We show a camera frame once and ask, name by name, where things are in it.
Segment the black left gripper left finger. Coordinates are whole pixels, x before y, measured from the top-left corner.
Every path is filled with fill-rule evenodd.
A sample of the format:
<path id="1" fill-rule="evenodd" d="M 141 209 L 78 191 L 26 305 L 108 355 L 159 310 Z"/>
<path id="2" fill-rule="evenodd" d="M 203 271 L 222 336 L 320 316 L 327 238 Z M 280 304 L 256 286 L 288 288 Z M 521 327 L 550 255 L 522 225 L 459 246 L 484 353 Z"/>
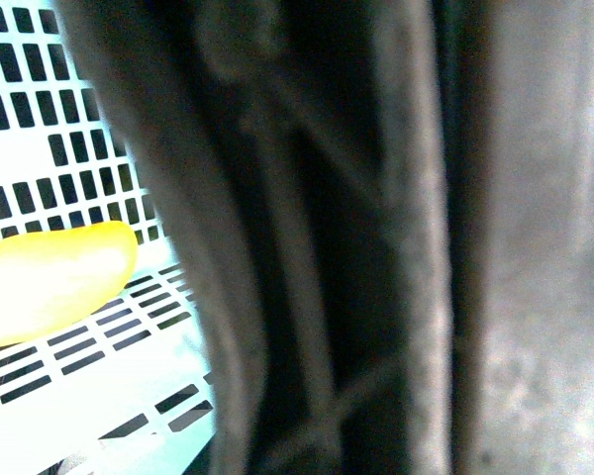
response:
<path id="1" fill-rule="evenodd" d="M 448 474 L 426 1 L 61 1 L 195 292 L 215 474 Z"/>

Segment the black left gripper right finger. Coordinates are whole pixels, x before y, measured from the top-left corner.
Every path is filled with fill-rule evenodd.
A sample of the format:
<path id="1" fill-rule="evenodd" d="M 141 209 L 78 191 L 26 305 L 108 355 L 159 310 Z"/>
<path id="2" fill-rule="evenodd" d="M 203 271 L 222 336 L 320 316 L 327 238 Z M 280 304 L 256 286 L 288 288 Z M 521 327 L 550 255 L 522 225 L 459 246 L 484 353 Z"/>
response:
<path id="1" fill-rule="evenodd" d="M 442 1 L 457 474 L 594 474 L 594 1 Z"/>

